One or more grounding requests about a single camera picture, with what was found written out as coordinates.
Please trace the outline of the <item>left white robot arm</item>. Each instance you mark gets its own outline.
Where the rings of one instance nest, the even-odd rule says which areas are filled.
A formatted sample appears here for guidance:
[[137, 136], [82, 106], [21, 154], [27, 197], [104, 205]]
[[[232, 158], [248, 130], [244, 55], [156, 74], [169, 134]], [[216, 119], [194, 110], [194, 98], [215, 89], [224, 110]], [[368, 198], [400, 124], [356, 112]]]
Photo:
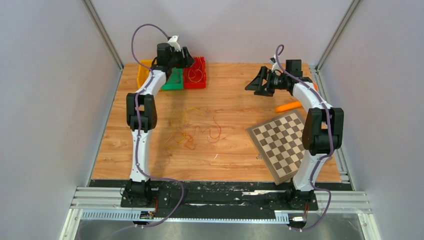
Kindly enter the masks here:
[[149, 158], [151, 137], [158, 121], [155, 97], [173, 69], [189, 68], [195, 63], [185, 46], [177, 49], [170, 43], [159, 43], [156, 52], [156, 61], [148, 68], [144, 84], [126, 96], [126, 122], [133, 140], [131, 173], [121, 200], [121, 206], [126, 208], [148, 207], [153, 201]]

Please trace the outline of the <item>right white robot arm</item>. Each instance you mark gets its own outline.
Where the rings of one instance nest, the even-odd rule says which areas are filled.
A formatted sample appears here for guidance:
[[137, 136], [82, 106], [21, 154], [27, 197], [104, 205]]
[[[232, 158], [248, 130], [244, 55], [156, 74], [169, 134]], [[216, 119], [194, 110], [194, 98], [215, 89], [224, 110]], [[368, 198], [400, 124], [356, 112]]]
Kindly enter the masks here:
[[262, 66], [244, 89], [264, 97], [273, 96], [276, 90], [286, 90], [307, 112], [301, 137], [304, 157], [285, 195], [286, 204], [298, 209], [317, 190], [315, 182], [323, 163], [342, 145], [344, 111], [327, 103], [312, 80], [303, 76], [300, 59], [287, 60], [285, 67], [275, 56], [270, 62], [272, 67]]

